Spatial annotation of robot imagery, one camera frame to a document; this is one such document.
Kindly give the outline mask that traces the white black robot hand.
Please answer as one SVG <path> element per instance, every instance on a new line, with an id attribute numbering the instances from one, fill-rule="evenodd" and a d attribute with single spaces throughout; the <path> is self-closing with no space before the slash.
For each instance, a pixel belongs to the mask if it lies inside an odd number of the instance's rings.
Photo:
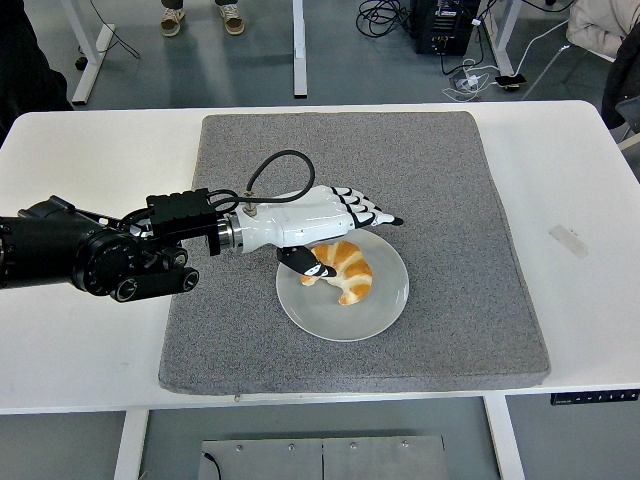
<path id="1" fill-rule="evenodd" d="M 264 245 L 278 248 L 277 258 L 291 270 L 306 276 L 334 277 L 336 270 L 317 259 L 307 248 L 314 242 L 339 238 L 366 226 L 403 220 L 382 212 L 361 192 L 345 187 L 319 185 L 291 202 L 279 197 L 257 202 L 255 214 L 238 207 L 225 216 L 230 222 L 232 247 L 249 253 Z"/>

